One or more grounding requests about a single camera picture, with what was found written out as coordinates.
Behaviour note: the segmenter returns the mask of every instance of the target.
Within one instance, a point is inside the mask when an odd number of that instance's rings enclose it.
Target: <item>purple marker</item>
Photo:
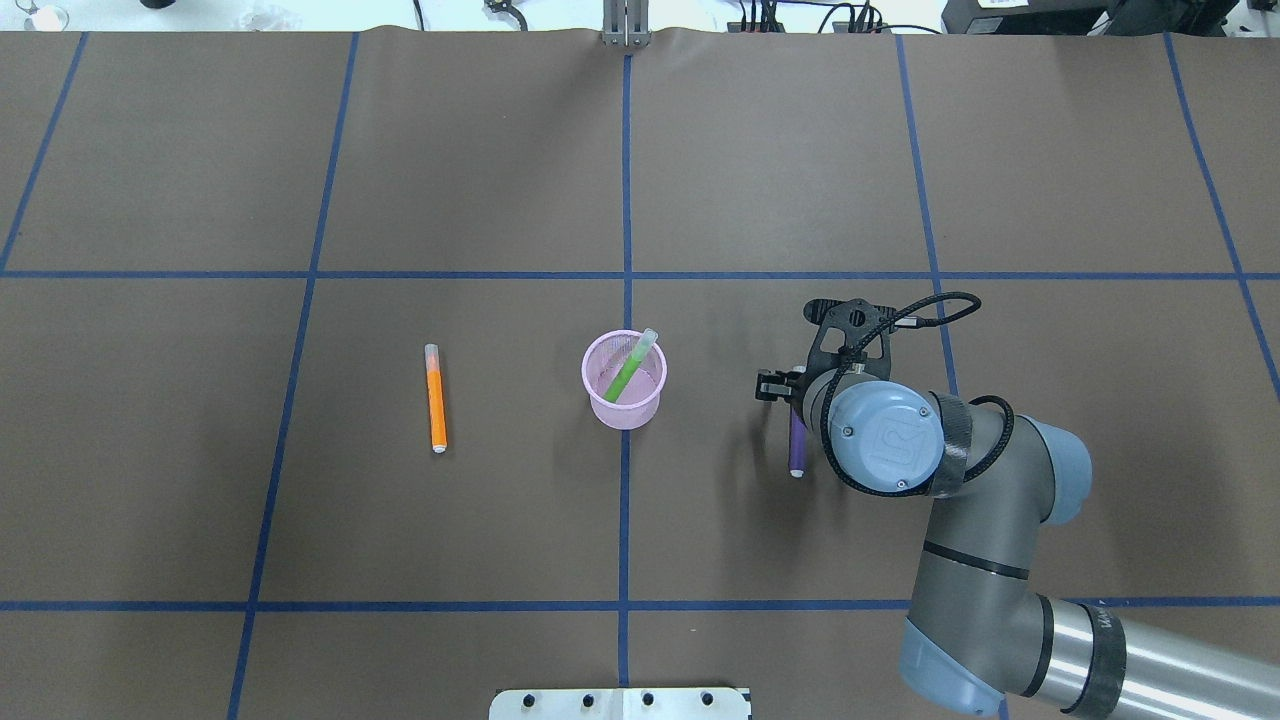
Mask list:
[[[796,373],[803,373],[804,365],[796,365],[791,369]],[[803,478],[805,427],[804,423],[800,421],[800,415],[796,414],[795,409],[788,406],[787,411],[791,414],[791,430],[788,433],[788,445],[791,446],[791,451],[787,457],[787,468],[791,469],[792,478]]]

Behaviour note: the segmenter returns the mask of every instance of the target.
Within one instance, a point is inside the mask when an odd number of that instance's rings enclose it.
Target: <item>light blue joint cap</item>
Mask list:
[[[858,383],[836,396],[828,429],[840,466],[874,491],[911,489],[942,461],[938,414],[920,393],[888,380]]]
[[[1089,448],[1074,434],[1053,425],[1027,418],[1048,448],[1050,462],[1053,464],[1053,510],[1044,523],[1061,525],[1075,518],[1084,506],[1093,488],[1093,460]]]
[[[916,694],[955,712],[996,717],[1000,702],[1005,700],[1004,693],[956,662],[910,620],[902,635],[897,671]]]

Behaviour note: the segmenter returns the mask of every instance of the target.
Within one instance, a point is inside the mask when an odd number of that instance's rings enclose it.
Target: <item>mesh cup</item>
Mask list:
[[[582,355],[582,387],[591,398],[591,411],[616,430],[634,430],[648,423],[658,411],[662,386],[667,382],[667,356],[655,342],[618,401],[604,400],[604,391],[639,340],[636,331],[613,331],[595,338]]]

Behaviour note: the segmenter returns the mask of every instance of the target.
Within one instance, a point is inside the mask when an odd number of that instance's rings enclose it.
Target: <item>orange marker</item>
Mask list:
[[[444,432],[444,382],[440,378],[440,346],[426,346],[426,401],[431,406],[431,450],[449,446]]]

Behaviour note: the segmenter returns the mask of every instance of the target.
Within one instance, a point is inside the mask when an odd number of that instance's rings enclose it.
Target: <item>blue grid line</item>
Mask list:
[[[631,328],[631,55],[622,56],[622,327]],[[631,684],[631,430],[622,430],[618,457],[618,687]]]
[[[1226,213],[1222,211],[1222,202],[1217,196],[1217,186],[1213,184],[1213,174],[1210,173],[1208,160],[1204,159],[1204,150],[1201,147],[1199,135],[1196,132],[1196,120],[1192,119],[1192,108],[1187,101],[1187,90],[1183,87],[1183,73],[1178,67],[1178,54],[1174,51],[1174,36],[1167,32],[1165,33],[1165,54],[1169,56],[1169,70],[1174,76],[1174,88],[1178,91],[1178,104],[1183,110],[1183,122],[1187,123],[1187,135],[1190,137],[1192,150],[1196,151],[1196,161],[1199,164],[1201,176],[1204,177],[1204,188],[1208,191],[1210,202],[1213,204],[1213,214],[1217,215],[1217,227],[1222,231],[1222,242],[1226,243],[1226,254],[1231,258],[1231,268],[1235,270],[1235,279],[1240,286],[1244,307],[1249,313],[1249,323],[1253,324],[1253,334],[1257,336],[1262,360],[1266,363],[1267,373],[1271,375],[1271,388],[1275,391],[1276,398],[1280,400],[1280,374],[1276,373],[1275,359],[1271,356],[1271,346],[1267,343],[1266,332],[1262,331],[1258,309],[1253,305],[1253,293],[1249,292],[1249,283],[1244,277],[1240,254],[1236,252],[1231,228],[1226,223]]]
[[[1069,597],[1100,607],[1280,607],[1280,596]],[[256,612],[884,612],[910,600],[497,600],[497,601],[259,601]],[[5,600],[0,612],[243,612],[247,602],[152,600]]]
[[[924,249],[929,255],[929,279],[933,281],[933,292],[942,292],[942,272],[938,266],[938,249],[933,241],[933,215],[929,213],[929,191],[924,184],[924,161],[920,158],[920,136],[915,127],[915,104],[911,101],[911,79],[906,69],[906,47],[902,45],[902,36],[893,36],[893,45],[897,47],[897,73],[902,82],[902,108],[906,113],[906,133],[911,141],[911,164],[915,167],[915,192],[920,197],[920,223],[924,228]],[[938,302],[938,316],[943,315],[942,304]],[[938,328],[942,336],[942,363],[947,368],[947,386],[951,395],[960,395],[960,382],[956,379],[955,356],[951,354],[951,329],[946,325]]]
[[[284,447],[289,436],[289,420],[293,416],[293,398],[298,387],[298,368],[302,364],[302,347],[307,338],[307,323],[311,315],[311,300],[315,296],[316,272],[320,266],[320,251],[324,247],[324,231],[329,215],[329,199],[333,193],[333,179],[338,170],[338,154],[342,150],[342,129],[347,120],[347,101],[351,99],[351,79],[356,72],[356,50],[360,47],[360,33],[351,33],[351,49],[347,51],[347,72],[342,82],[342,97],[338,101],[338,119],[333,129],[333,145],[329,150],[329,169],[325,173],[324,193],[320,199],[320,213],[316,218],[316,236],[311,247],[311,268],[307,272],[307,287],[302,295],[302,310],[298,315],[298,332],[293,341],[293,359],[289,361],[289,380],[284,391],[284,407],[280,411],[280,428],[275,438],[275,456],[271,461],[271,479],[266,487],[266,502],[262,507],[262,524],[257,534],[257,552],[253,557],[253,577],[250,580],[248,602],[244,607],[244,626],[241,630],[239,652],[236,656],[236,674],[232,679],[230,698],[227,703],[227,720],[239,715],[241,692],[244,688],[244,670],[248,666],[248,651],[253,641],[253,620],[257,612],[259,594],[262,589],[262,569],[266,565],[266,547],[271,537],[271,519],[275,512],[276,492],[280,487],[280,470],[284,466]]]
[[[4,270],[14,279],[305,279],[310,270]],[[317,270],[316,279],[462,279],[462,281],[928,281],[928,270]],[[941,270],[955,281],[1280,281],[1280,273],[1143,273]]]
[[[18,242],[18,229],[22,228],[22,218],[27,214],[27,202],[36,190],[36,179],[40,177],[40,168],[45,164],[45,154],[49,152],[49,143],[54,140],[54,129],[58,128],[58,119],[63,117],[63,106],[67,105],[67,96],[72,91],[72,81],[76,79],[76,69],[79,68],[81,58],[84,55],[84,45],[88,44],[88,33],[82,32],[79,42],[76,44],[76,53],[72,55],[72,64],[67,68],[67,77],[63,79],[63,88],[54,102],[54,111],[49,115],[49,124],[45,126],[45,136],[40,140],[40,150],[36,151],[36,160],[31,164],[31,173],[27,176],[27,184],[22,188],[22,197],[18,199],[18,208],[13,211],[13,222],[9,223],[9,234],[5,237],[4,249],[0,250],[0,272],[9,264],[9,255]]]

